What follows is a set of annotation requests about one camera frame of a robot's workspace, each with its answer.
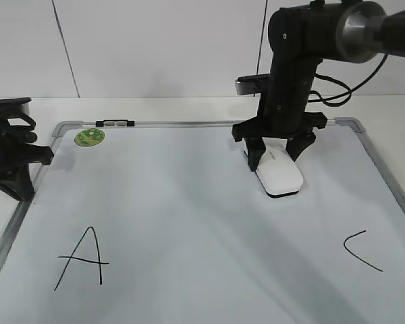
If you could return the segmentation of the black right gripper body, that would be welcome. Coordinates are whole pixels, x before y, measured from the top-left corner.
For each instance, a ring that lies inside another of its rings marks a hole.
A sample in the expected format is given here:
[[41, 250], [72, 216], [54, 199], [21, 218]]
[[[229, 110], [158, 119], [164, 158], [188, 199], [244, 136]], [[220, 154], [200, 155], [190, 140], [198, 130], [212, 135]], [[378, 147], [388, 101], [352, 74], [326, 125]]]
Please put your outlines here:
[[269, 87], [260, 94], [257, 115], [233, 126], [234, 140], [262, 137], [289, 140], [305, 131], [313, 131], [304, 120], [304, 111], [317, 67], [323, 60], [324, 56], [318, 52], [288, 57], [275, 54]]

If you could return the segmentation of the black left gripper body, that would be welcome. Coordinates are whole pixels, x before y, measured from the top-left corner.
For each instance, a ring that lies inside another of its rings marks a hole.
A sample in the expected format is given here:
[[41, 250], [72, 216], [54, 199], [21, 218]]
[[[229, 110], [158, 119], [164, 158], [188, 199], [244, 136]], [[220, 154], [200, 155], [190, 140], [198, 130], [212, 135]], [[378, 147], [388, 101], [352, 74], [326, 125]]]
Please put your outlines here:
[[52, 162], [51, 148], [34, 144], [35, 127], [36, 122], [22, 111], [0, 111], [0, 181], [15, 181], [20, 167]]

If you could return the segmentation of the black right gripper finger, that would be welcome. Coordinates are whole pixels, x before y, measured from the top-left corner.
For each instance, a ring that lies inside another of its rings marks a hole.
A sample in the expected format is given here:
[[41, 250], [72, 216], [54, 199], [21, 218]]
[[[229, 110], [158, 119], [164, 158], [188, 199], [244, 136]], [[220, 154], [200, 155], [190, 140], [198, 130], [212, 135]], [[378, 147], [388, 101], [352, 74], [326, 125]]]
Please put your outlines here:
[[289, 139], [286, 145], [286, 152], [293, 161], [297, 158], [316, 140], [316, 135], [312, 130], [305, 131], [293, 139]]
[[248, 166], [251, 171], [256, 171], [266, 151], [265, 143], [262, 138], [245, 138], [245, 143]]

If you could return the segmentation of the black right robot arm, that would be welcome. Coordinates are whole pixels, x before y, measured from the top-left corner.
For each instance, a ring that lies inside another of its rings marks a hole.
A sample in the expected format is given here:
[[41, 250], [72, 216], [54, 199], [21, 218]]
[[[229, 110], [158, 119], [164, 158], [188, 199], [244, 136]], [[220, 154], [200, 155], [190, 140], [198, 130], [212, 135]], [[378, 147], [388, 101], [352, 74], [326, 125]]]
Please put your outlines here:
[[324, 60], [365, 63], [379, 53], [405, 57], [405, 10], [387, 15], [373, 1], [342, 1], [283, 7], [268, 23], [273, 52], [267, 74], [241, 76], [239, 95], [260, 96], [255, 117], [235, 124], [232, 136], [245, 142], [255, 171], [266, 151], [265, 138], [284, 139], [292, 159], [315, 142], [327, 118], [306, 111], [317, 67]]

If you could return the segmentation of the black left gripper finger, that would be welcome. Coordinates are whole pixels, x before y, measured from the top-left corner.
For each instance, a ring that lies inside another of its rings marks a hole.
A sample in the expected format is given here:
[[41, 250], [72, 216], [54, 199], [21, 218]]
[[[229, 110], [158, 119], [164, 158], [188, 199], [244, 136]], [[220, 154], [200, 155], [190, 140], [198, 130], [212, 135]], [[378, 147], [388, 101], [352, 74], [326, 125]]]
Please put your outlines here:
[[28, 165], [22, 165], [0, 173], [0, 191], [16, 200], [31, 200], [34, 187]]

